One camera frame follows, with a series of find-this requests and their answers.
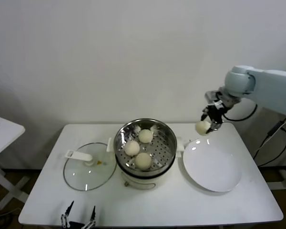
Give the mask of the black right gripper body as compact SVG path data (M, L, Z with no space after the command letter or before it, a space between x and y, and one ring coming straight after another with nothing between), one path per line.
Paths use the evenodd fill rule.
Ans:
M222 116L227 113L226 107L217 108L215 105L208 105L204 110L204 116L208 116L212 123L222 124Z

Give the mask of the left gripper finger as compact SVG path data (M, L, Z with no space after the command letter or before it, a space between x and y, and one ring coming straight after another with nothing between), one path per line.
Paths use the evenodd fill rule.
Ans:
M83 229L92 229L96 226L96 206L94 206L90 220L82 227Z
M71 202L71 204L67 207L64 214L61 215L61 226L62 227L70 227L70 221L69 221L69 214L73 207L74 201Z

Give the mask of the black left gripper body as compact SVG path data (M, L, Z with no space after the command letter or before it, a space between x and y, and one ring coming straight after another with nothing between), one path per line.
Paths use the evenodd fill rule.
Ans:
M74 221L65 221L61 222L62 229L82 229L85 226L83 223L74 222Z

